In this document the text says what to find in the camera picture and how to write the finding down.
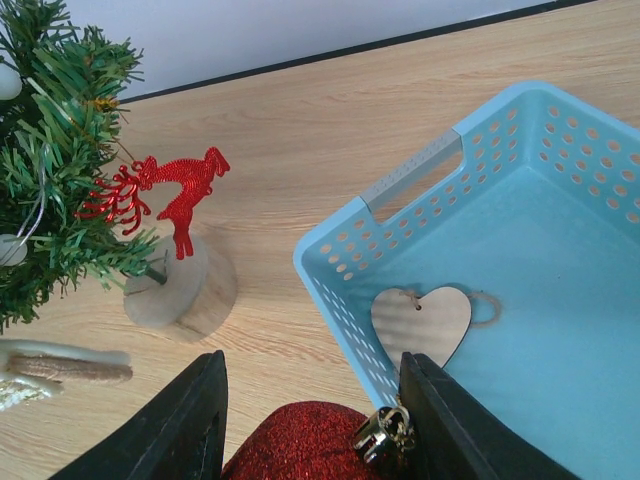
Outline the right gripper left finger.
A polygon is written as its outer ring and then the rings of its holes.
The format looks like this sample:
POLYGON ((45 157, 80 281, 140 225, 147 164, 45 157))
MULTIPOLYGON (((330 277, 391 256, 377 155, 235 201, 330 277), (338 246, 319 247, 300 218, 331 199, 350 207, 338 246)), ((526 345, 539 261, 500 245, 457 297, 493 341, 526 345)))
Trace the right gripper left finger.
POLYGON ((58 480, 219 479, 228 409, 224 353, 197 357, 58 480))

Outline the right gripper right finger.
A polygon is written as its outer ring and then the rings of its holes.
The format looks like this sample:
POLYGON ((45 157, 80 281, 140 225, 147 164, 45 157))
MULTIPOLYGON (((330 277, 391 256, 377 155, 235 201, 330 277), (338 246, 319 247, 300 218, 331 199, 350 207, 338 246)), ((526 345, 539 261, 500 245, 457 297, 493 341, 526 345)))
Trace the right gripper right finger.
POLYGON ((411 479, 574 479, 575 474, 525 441, 425 354, 402 355, 399 399, 417 445, 411 479))

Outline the red ball ornament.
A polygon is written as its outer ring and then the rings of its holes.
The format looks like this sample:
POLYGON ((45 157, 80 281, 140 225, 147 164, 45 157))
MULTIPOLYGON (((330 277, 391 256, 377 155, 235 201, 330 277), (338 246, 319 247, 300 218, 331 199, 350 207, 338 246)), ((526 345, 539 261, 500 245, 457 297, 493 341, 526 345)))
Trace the red ball ornament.
POLYGON ((402 469, 366 464, 352 447, 365 415, 322 401, 286 404, 273 411, 223 467, 223 479, 408 479, 402 469))

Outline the gingerbread figure ornament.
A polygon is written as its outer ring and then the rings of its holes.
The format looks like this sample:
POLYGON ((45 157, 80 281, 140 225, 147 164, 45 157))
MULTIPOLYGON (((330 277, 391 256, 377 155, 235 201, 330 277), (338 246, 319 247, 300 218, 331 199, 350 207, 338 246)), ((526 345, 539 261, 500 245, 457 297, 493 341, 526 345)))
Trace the gingerbread figure ornament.
POLYGON ((59 395, 67 382, 118 384, 133 376, 123 351, 25 339, 1 341, 1 410, 59 395))

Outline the light blue plastic basket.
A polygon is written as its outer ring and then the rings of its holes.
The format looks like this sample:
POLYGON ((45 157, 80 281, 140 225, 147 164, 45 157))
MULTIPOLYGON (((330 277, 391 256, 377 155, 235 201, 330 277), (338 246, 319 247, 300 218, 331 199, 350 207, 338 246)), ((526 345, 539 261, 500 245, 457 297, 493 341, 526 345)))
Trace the light blue plastic basket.
POLYGON ((636 129, 512 85, 314 227, 294 264, 374 406, 399 382, 375 297, 479 292, 446 371, 576 476, 638 477, 636 129))

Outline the red beaded ornament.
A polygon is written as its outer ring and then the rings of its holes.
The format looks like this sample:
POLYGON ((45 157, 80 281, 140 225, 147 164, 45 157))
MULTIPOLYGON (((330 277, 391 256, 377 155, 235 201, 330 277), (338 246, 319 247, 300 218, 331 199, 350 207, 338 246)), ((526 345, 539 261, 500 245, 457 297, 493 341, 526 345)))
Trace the red beaded ornament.
POLYGON ((119 228, 124 236, 134 234, 147 218, 167 221, 173 226, 175 257, 184 260, 195 253, 190 229, 196 206, 213 194, 214 180, 230 170, 228 160, 215 146, 199 158, 183 157, 163 164, 148 156, 120 166, 110 178, 96 179, 75 216, 100 219, 119 228))

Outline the small green christmas tree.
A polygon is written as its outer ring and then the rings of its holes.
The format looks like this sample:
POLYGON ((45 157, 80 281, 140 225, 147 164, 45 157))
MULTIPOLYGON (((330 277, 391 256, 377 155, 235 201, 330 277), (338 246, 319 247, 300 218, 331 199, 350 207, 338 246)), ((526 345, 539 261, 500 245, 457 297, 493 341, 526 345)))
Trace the small green christmas tree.
POLYGON ((75 26, 62 1, 1 5, 1 324, 30 323, 54 294, 87 276, 123 289, 129 318, 178 322, 204 289, 206 247, 175 257, 173 226, 147 218, 130 236, 75 216, 98 178, 134 158, 120 141, 119 95, 141 53, 96 26, 75 26))

